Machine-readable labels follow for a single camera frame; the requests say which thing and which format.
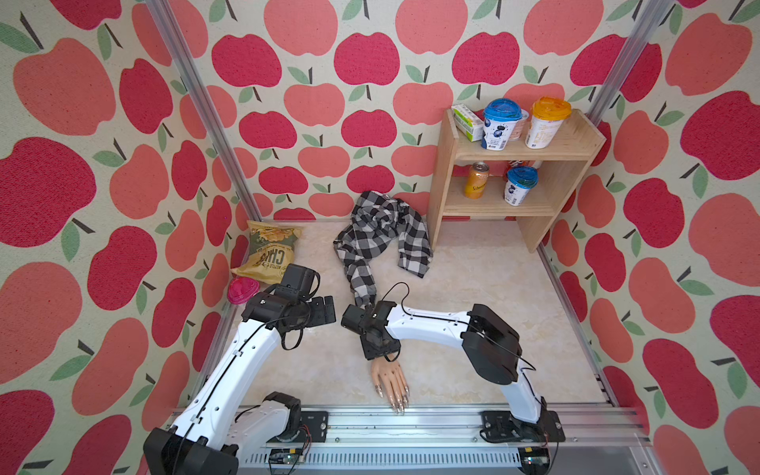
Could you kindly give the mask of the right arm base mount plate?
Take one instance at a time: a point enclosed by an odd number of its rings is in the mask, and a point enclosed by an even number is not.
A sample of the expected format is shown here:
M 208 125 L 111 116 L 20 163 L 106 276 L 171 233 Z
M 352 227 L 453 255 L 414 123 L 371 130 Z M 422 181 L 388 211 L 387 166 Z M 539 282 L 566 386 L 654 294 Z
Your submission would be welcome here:
M 508 411 L 484 411 L 480 416 L 480 435 L 487 443 L 547 445 L 566 441 L 556 412 L 542 411 L 536 423 L 520 421 Z

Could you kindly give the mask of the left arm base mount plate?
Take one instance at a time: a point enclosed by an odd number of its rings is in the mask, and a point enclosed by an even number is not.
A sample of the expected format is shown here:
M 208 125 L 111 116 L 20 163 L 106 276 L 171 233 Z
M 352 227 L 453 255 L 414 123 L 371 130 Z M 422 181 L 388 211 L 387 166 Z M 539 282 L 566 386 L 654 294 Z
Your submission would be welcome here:
M 329 413 L 327 411 L 302 411 L 296 427 L 297 431 L 283 443 L 301 443 L 310 439 L 312 443 L 324 443 L 327 439 Z

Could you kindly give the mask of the black white plaid shirt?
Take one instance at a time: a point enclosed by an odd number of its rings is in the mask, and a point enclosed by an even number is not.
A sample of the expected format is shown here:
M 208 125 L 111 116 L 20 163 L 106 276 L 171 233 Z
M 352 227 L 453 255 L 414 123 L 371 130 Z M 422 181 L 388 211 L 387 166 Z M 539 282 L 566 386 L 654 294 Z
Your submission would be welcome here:
M 433 260 L 433 247 L 422 215 L 402 199 L 372 190 L 361 193 L 350 224 L 332 242 L 356 306 L 374 306 L 377 288 L 370 261 L 391 243 L 398 245 L 398 266 L 423 278 Z

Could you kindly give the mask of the mannequin hand with silver nails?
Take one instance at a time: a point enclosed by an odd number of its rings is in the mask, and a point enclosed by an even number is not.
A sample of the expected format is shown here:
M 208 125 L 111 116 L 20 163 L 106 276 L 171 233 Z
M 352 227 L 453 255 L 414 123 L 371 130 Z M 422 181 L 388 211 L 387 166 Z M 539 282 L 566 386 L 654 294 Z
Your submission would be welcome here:
M 396 414 L 405 413 L 409 407 L 409 385 L 397 361 L 385 358 L 372 360 L 370 375 L 377 394 L 388 401 Z

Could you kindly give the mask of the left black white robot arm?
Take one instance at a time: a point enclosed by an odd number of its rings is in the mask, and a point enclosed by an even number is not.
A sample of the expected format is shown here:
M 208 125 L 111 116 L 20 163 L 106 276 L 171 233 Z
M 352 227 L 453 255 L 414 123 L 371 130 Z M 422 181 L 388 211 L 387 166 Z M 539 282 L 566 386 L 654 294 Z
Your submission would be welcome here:
M 320 274 L 288 265 L 282 280 L 247 300 L 241 324 L 209 379 L 169 429 L 153 429 L 144 442 L 152 474 L 235 474 L 239 452 L 271 439 L 309 445 L 298 398 L 272 392 L 256 407 L 239 405 L 255 376 L 287 334 L 334 323 L 334 300 L 320 297 Z

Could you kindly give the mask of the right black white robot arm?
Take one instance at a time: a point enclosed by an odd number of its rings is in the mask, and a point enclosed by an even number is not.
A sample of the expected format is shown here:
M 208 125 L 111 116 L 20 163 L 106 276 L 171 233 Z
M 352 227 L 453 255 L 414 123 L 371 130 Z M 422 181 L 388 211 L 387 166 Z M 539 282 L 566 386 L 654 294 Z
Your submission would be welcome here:
M 477 375 L 499 386 L 508 402 L 506 412 L 481 414 L 480 435 L 487 443 L 550 445 L 566 440 L 558 415 L 547 409 L 526 375 L 534 367 L 522 357 L 518 332 L 489 307 L 475 304 L 467 312 L 442 313 L 391 301 L 371 310 L 350 305 L 342 326 L 358 334 L 368 360 L 399 353 L 404 340 L 463 350 Z

